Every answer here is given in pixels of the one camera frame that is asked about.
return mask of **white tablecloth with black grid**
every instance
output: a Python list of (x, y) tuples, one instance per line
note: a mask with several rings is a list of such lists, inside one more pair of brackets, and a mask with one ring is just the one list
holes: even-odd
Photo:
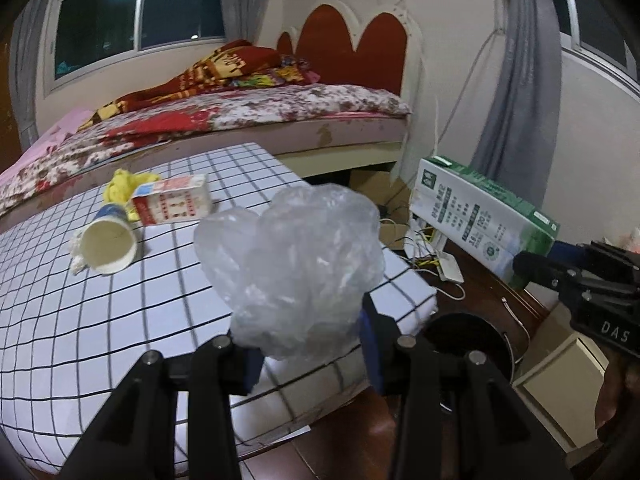
[[(260, 212), (286, 186), (306, 186), (257, 144), (242, 144), (151, 168), (163, 177), (207, 173), (220, 211)], [(138, 259), (112, 276), (69, 270), (66, 241), (102, 203), (104, 186), (0, 235), (0, 425), (26, 463), (56, 472), (110, 391), (140, 355), (193, 351), (225, 333), (230, 310), (193, 249), (196, 222), (136, 228)], [(404, 333), (435, 310), (435, 290), (385, 250), (371, 296)], [(329, 364), (266, 359), (249, 397), (231, 399), (238, 453), (315, 421), (367, 386), (359, 348)], [(178, 398), (175, 461), (187, 469), (187, 394)]]

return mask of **hand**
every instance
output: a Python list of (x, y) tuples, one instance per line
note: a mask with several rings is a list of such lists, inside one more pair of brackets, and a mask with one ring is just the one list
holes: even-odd
[(604, 382), (596, 402), (597, 430), (616, 415), (618, 401), (625, 388), (633, 396), (640, 397), (640, 362), (629, 362), (628, 358), (608, 348), (602, 348), (602, 351), (609, 359), (609, 366), (604, 372)]

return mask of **green logo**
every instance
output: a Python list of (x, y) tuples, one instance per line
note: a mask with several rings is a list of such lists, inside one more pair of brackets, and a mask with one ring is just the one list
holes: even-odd
[(499, 252), (500, 249), (494, 246), (491, 242), (487, 242), (484, 245), (484, 256), (486, 256), (486, 258), (491, 262), (498, 257)]
[(431, 171), (424, 170), (422, 172), (422, 185), (433, 189), (436, 187), (436, 174)]

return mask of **metal bolt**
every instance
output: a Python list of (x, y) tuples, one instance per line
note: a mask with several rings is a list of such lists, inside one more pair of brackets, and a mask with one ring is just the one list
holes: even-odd
[(486, 362), (486, 354), (479, 350), (469, 352), (469, 360), (475, 365), (483, 365)]
[(142, 354), (142, 362), (145, 365), (152, 365), (160, 358), (160, 352), (158, 350), (148, 350)]
[(226, 334), (221, 334), (215, 336), (215, 338), (213, 338), (211, 342), (217, 349), (223, 349), (231, 344), (231, 338)]
[(413, 348), (415, 346), (415, 337), (411, 335), (401, 335), (396, 342), (401, 348)]

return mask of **window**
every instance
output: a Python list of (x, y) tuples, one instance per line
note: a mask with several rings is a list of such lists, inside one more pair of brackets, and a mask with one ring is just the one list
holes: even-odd
[(563, 46), (595, 54), (636, 82), (639, 80), (636, 60), (599, 0), (554, 0), (554, 4), (564, 35)]
[(57, 0), (56, 5), (54, 33), (48, 34), (55, 37), (50, 86), (145, 49), (221, 40), (225, 33), (220, 0)]

